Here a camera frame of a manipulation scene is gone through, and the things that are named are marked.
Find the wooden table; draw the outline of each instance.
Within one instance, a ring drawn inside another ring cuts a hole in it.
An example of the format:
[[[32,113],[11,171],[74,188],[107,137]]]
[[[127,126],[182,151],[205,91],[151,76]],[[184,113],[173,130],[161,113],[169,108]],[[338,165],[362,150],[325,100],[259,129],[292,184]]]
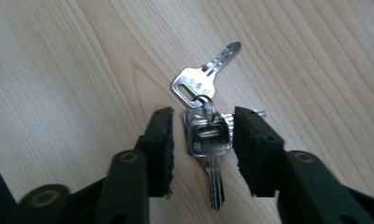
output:
[[[173,196],[150,199],[151,223],[279,223],[274,199],[250,196],[234,152],[224,206],[211,208],[170,91],[182,69],[236,40],[242,51],[215,79],[219,111],[265,109],[286,150],[316,154],[374,196],[374,1],[0,0],[0,172],[15,198],[102,178],[170,105]]]

